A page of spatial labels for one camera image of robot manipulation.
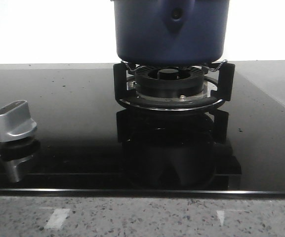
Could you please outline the dark blue cooking pot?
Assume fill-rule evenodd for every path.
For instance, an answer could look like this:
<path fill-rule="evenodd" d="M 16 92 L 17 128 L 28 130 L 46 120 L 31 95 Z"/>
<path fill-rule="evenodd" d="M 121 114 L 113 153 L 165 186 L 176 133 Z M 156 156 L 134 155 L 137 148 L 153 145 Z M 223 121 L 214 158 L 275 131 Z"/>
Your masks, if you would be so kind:
<path fill-rule="evenodd" d="M 147 66 L 192 66 L 221 58 L 228 0 L 116 0 L 117 55 Z"/>

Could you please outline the black right pot support grate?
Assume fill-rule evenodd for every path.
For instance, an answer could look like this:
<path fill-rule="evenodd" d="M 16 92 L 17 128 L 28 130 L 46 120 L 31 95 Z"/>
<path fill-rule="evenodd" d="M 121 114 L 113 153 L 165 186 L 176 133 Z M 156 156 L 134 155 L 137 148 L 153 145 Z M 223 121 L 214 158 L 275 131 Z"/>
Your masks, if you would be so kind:
<path fill-rule="evenodd" d="M 235 65 L 227 60 L 199 66 L 173 66 L 182 70 L 196 67 L 204 72 L 202 92 L 188 97 L 181 95 L 178 98 L 152 97 L 137 92 L 134 75 L 137 69 L 143 67 L 148 66 L 135 66 L 126 62 L 113 65 L 115 100 L 121 106 L 143 111 L 177 113 L 218 108 L 231 100 Z"/>

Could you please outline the black right gas burner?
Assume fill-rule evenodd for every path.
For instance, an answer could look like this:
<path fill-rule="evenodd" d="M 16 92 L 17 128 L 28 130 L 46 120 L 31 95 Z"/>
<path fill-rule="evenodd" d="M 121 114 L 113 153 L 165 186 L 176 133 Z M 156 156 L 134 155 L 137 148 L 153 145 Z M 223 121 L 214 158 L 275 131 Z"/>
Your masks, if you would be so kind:
<path fill-rule="evenodd" d="M 159 98 L 193 96 L 204 87 L 204 72 L 196 67 L 182 70 L 148 66 L 137 69 L 134 78 L 137 92 Z"/>

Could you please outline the black glass gas stove top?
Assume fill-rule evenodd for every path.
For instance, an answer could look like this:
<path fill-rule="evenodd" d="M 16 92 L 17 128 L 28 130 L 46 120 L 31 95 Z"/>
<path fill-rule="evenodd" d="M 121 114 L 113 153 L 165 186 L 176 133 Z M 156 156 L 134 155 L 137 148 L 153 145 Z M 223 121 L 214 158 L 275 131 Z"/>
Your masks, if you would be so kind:
<path fill-rule="evenodd" d="M 285 197 L 285 107 L 243 75 L 196 114 L 132 112 L 112 65 L 0 66 L 0 108 L 28 102 L 35 133 L 0 142 L 0 195 Z"/>

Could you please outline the silver stove control knob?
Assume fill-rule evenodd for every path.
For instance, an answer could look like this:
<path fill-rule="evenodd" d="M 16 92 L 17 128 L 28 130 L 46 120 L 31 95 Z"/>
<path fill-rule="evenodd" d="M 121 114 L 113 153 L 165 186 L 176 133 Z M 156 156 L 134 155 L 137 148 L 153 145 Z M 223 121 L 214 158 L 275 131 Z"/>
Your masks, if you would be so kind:
<path fill-rule="evenodd" d="M 11 142 L 32 136 L 37 123 L 31 118 L 26 100 L 14 101 L 0 108 L 0 142 Z"/>

